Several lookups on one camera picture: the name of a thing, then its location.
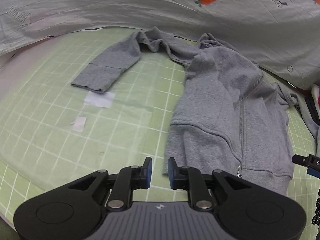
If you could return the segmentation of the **grey zip hoodie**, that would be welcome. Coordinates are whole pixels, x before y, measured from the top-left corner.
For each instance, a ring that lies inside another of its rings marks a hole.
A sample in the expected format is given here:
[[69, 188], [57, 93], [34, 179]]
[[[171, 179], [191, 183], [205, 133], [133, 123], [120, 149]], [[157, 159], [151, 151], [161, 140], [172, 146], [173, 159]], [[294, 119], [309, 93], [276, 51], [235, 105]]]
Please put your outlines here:
[[208, 33], [191, 45], [158, 28], [138, 31], [105, 49], [72, 85], [106, 92], [139, 61], [141, 45], [152, 52], [164, 48], [185, 69], [165, 156], [205, 174], [221, 169], [285, 194], [294, 172], [287, 109], [299, 109], [315, 139], [319, 126], [303, 99], [280, 83], [270, 83], [230, 44]]

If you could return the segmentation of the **grey carrot print sheet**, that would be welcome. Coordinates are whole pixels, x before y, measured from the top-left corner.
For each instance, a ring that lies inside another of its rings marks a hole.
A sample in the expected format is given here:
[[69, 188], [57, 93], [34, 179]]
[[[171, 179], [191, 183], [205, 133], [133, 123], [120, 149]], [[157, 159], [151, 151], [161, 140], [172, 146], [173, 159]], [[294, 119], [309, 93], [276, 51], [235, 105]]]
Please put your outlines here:
[[296, 87], [319, 83], [319, 0], [1, 0], [1, 54], [113, 26], [211, 33]]

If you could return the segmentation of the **black folded garment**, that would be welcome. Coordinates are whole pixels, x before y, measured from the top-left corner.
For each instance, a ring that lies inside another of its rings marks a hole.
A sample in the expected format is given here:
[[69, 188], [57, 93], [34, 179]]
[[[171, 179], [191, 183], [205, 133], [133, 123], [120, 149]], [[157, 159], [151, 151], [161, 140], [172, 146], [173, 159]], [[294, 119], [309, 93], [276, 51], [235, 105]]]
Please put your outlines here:
[[308, 107], [312, 120], [317, 124], [320, 125], [319, 115], [316, 109], [316, 105], [314, 103], [313, 97], [311, 95], [307, 95], [305, 97], [305, 103]]

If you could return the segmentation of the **large white tape piece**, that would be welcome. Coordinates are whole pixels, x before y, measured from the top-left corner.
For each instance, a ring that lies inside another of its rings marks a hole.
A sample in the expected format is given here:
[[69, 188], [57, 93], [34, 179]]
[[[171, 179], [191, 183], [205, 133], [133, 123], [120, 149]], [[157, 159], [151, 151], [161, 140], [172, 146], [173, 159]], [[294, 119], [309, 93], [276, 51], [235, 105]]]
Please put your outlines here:
[[101, 108], [110, 108], [115, 96], [116, 95], [114, 93], [110, 93], [110, 92], [98, 94], [98, 93], [89, 91], [84, 99], [84, 105], [101, 107]]

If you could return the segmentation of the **small white tape piece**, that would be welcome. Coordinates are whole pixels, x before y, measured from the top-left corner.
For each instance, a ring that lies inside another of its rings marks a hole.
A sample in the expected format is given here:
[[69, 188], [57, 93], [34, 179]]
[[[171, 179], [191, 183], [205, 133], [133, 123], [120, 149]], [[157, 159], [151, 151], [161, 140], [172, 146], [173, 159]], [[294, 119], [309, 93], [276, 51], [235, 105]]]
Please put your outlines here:
[[77, 117], [73, 122], [71, 122], [72, 131], [83, 132], [87, 118], [83, 116]]

